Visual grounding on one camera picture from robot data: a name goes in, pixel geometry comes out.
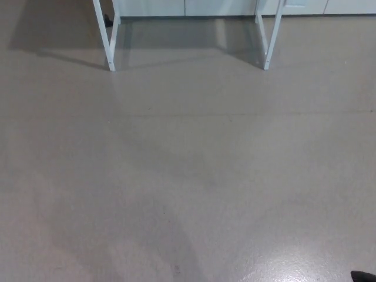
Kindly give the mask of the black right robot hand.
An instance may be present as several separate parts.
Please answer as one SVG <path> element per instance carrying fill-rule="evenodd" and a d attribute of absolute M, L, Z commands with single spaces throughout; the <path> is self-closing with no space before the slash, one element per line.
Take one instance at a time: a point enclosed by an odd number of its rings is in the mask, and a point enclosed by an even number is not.
<path fill-rule="evenodd" d="M 353 282 L 376 282 L 376 275 L 364 271 L 351 271 L 351 278 Z"/>

